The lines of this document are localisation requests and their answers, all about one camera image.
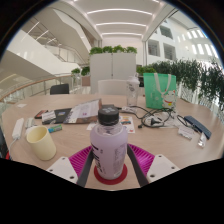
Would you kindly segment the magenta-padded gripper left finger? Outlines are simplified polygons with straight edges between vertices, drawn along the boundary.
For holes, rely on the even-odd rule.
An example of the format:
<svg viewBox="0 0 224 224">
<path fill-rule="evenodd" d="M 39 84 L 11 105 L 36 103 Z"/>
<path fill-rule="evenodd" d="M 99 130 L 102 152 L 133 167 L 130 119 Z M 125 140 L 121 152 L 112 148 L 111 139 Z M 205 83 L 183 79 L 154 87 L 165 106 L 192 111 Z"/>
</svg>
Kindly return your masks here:
<svg viewBox="0 0 224 224">
<path fill-rule="evenodd" d="M 47 171 L 84 187 L 89 176 L 92 161 L 92 147 L 88 146 L 70 157 L 60 157 Z"/>
</svg>

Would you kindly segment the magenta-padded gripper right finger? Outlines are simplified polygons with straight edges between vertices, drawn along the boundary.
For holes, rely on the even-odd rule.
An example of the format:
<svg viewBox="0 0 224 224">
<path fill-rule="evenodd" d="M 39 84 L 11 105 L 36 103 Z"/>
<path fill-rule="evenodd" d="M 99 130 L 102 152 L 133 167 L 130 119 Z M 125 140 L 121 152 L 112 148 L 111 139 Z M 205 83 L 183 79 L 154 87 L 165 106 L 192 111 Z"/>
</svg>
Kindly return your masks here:
<svg viewBox="0 0 224 224">
<path fill-rule="evenodd" d="M 179 170 L 164 155 L 153 155 L 133 144 L 127 146 L 127 154 L 132 162 L 138 183 L 141 187 Z"/>
</svg>

